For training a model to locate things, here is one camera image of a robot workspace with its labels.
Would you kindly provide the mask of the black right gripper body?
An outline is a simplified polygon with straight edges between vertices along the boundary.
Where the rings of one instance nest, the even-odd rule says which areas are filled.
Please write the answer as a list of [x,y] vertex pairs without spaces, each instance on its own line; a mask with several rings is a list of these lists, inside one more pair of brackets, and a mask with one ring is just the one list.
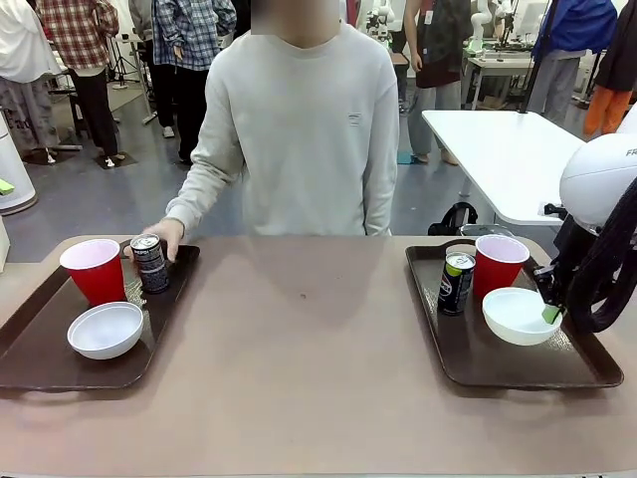
[[548,266],[533,270],[537,290],[547,305],[564,305],[572,279],[589,250],[596,235],[576,221],[564,221],[553,241],[557,256]]

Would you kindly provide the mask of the person's right hand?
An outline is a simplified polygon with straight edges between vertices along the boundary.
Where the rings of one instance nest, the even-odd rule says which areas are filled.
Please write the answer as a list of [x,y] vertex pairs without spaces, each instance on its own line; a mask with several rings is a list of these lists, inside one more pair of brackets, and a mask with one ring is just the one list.
[[174,218],[163,218],[157,223],[146,227],[143,234],[154,234],[166,243],[165,257],[169,262],[174,262],[179,244],[184,236],[184,225]]

